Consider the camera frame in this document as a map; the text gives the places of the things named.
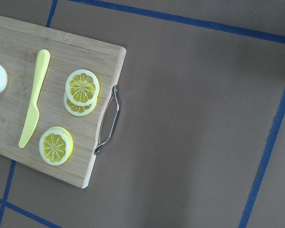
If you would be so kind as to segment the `yellow plastic knife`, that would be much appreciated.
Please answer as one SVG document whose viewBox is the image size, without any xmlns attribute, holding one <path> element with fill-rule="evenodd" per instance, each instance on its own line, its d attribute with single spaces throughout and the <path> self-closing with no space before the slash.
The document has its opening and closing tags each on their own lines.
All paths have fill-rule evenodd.
<svg viewBox="0 0 285 228">
<path fill-rule="evenodd" d="M 32 137 L 39 120 L 38 98 L 50 62 L 50 52 L 42 49 L 38 52 L 34 80 L 26 120 L 19 140 L 19 148 L 24 148 Z"/>
</svg>

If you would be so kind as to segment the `lower stacked lemon slice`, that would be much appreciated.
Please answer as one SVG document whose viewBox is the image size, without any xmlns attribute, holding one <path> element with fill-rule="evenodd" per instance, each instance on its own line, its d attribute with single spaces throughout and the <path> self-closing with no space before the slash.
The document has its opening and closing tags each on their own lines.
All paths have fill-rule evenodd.
<svg viewBox="0 0 285 228">
<path fill-rule="evenodd" d="M 78 106 L 70 102 L 66 93 L 64 93 L 64 106 L 66 110 L 74 116 L 86 116 L 90 114 L 95 109 L 96 104 L 97 104 L 97 99 L 89 105 Z"/>
</svg>

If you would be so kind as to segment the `upper lemon slice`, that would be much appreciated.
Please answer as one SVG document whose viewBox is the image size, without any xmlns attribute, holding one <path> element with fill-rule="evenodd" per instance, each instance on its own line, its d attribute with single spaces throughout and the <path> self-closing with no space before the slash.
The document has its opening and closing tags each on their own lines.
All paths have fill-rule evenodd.
<svg viewBox="0 0 285 228">
<path fill-rule="evenodd" d="M 100 92 L 100 84 L 96 75 L 85 69 L 72 72 L 65 85 L 65 91 L 71 103 L 78 106 L 92 104 Z"/>
</svg>

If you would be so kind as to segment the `separate lemon slice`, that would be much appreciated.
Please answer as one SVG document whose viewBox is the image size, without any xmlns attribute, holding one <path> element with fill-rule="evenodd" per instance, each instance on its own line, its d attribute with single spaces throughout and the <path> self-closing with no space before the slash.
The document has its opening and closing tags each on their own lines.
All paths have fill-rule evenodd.
<svg viewBox="0 0 285 228">
<path fill-rule="evenodd" d="M 49 165 L 59 166 L 72 154 L 73 138 L 68 130 L 60 126 L 47 129 L 39 140 L 39 153 Z"/>
</svg>

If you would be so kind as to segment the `bamboo cutting board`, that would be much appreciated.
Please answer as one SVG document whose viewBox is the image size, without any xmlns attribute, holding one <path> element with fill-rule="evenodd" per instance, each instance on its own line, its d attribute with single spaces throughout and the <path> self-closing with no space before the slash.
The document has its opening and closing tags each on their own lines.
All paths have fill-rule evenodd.
<svg viewBox="0 0 285 228">
<path fill-rule="evenodd" d="M 19 140 L 31 96 L 37 54 L 46 49 L 51 58 L 38 98 L 36 129 L 24 148 Z M 114 44 L 0 16 L 0 64 L 8 74 L 0 93 L 0 155 L 79 188 L 89 184 L 102 122 L 118 83 L 126 49 Z M 65 83 L 75 70 L 93 72 L 100 93 L 92 113 L 77 117 L 64 106 Z M 67 129 L 74 148 L 59 166 L 47 164 L 39 153 L 39 140 L 52 126 Z"/>
</svg>

